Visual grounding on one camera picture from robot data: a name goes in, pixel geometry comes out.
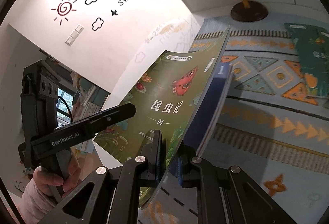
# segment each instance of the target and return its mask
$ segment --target wooden globe base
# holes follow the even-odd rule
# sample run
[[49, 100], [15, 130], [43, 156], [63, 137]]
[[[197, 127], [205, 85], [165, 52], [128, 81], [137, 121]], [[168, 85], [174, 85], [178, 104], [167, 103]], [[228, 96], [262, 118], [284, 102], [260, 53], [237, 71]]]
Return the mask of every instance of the wooden globe base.
[[248, 1], [250, 8], [244, 7], [243, 2], [240, 2], [231, 10], [231, 17], [236, 21], [252, 22], [264, 19], [268, 14], [267, 8], [256, 1]]

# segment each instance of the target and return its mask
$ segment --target green book on floor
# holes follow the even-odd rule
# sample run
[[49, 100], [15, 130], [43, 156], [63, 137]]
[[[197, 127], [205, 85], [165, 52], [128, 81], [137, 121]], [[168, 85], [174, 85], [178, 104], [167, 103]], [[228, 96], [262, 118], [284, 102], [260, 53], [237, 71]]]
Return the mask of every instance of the green book on floor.
[[285, 23], [296, 47], [309, 96], [329, 98], [329, 35], [318, 26]]

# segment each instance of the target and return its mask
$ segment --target green book cover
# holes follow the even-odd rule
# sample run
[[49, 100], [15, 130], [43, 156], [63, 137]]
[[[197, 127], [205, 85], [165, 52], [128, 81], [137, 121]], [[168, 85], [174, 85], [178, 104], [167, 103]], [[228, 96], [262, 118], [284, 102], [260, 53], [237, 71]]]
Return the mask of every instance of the green book cover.
[[[121, 102], [134, 104], [135, 116], [99, 132], [94, 141], [124, 163], [140, 155], [159, 129], [167, 142], [168, 167], [201, 103], [201, 94], [223, 54], [227, 36], [228, 30], [212, 45], [196, 52], [164, 51]], [[142, 188], [139, 204], [144, 204], [153, 192]]]
[[325, 28], [299, 23], [285, 23], [296, 47], [309, 96], [329, 97], [328, 47]]

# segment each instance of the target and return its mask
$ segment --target red insect illustration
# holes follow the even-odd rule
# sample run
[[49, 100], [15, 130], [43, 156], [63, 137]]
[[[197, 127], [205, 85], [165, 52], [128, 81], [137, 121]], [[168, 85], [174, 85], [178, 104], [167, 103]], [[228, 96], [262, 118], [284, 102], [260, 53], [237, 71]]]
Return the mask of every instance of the red insect illustration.
[[198, 67], [195, 66], [191, 71], [189, 71], [188, 73], [186, 73], [181, 79], [179, 80], [175, 80], [172, 84], [173, 88], [172, 88], [172, 92], [176, 93], [177, 96], [183, 96], [187, 90], [189, 89], [193, 77], [196, 74], [196, 71], [198, 71]]

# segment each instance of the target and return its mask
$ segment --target person's arm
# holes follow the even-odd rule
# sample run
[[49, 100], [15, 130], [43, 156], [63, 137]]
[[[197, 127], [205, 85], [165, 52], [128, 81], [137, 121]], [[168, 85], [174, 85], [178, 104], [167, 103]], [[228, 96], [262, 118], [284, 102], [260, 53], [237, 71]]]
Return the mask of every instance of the person's arm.
[[41, 171], [41, 167], [35, 169], [33, 178], [27, 184], [18, 207], [26, 224], [37, 224], [56, 206], [49, 185], [63, 185], [64, 198], [81, 182], [79, 179], [81, 168], [75, 156], [71, 158], [68, 172], [70, 176], [64, 181], [56, 174]]

